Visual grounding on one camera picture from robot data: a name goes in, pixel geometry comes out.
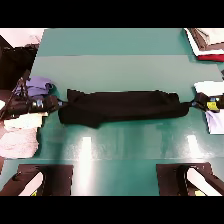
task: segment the clothing pile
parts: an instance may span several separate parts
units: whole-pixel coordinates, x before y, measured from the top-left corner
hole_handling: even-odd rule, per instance
[[[224,82],[204,81],[194,84],[198,93],[204,93],[207,96],[219,96],[224,93]],[[210,134],[224,134],[224,110],[219,113],[212,111],[205,112],[208,129]]]
[[[28,95],[43,98],[53,88],[52,81],[34,76],[27,81]],[[5,102],[0,101],[0,109]],[[0,123],[0,156],[10,159],[31,158],[38,149],[37,128],[42,126],[42,117],[48,113],[20,115],[19,118],[4,120]]]
[[[184,28],[198,60],[224,62],[224,28]]]

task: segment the blue cloth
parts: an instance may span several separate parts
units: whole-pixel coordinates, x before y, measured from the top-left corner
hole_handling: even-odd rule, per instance
[[[54,87],[53,82],[50,79],[41,76],[32,76],[30,81],[26,81],[28,95],[30,97],[39,98],[41,96],[48,95],[50,89]],[[18,87],[16,94],[19,95],[21,88]]]

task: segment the green table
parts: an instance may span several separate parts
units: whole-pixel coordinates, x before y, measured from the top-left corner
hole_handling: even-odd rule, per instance
[[[190,101],[195,82],[222,80],[216,64],[195,60],[180,29],[45,32],[32,75],[54,80],[54,94],[61,99],[66,99],[67,88],[85,92],[159,89]],[[166,44],[161,34],[167,34],[172,44]],[[99,37],[104,47],[99,48]],[[89,56],[64,56],[84,54]],[[53,113],[38,138],[40,147],[32,159],[5,161],[0,187],[20,163],[74,164],[72,195],[158,195],[157,163],[208,161],[224,179],[224,138],[209,135],[204,114],[193,108],[183,118],[106,123],[97,130],[62,125]]]

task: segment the black trousers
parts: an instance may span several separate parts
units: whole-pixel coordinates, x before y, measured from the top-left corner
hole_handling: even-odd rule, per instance
[[[176,93],[162,91],[67,91],[69,105],[58,112],[63,124],[97,128],[103,122],[176,118],[187,115],[190,103],[180,103]]]

